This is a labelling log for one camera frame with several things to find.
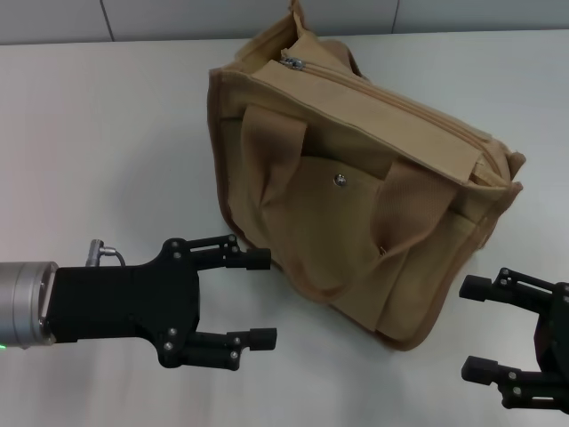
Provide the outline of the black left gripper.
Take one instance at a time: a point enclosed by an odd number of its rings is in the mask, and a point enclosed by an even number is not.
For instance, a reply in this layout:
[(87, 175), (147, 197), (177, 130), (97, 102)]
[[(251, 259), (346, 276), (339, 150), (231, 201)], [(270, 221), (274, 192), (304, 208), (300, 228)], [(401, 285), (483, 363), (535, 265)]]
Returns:
[(269, 270), (271, 251), (242, 251), (234, 234), (167, 240), (159, 255), (140, 265), (59, 268), (46, 314), (58, 343), (141, 338), (159, 363), (180, 367), (183, 349), (199, 322), (196, 270)]

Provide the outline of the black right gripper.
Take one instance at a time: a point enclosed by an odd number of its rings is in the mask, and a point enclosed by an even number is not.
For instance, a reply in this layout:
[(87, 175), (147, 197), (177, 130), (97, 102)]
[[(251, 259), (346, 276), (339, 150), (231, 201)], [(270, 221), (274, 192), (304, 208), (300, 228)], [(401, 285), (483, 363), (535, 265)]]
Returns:
[(493, 301), (539, 312), (533, 337), (541, 372), (522, 371), (497, 361), (468, 356), (461, 378), (486, 386), (495, 383), (507, 409), (568, 408), (568, 284), (557, 284), (502, 268), (495, 280), (465, 277), (460, 297)]

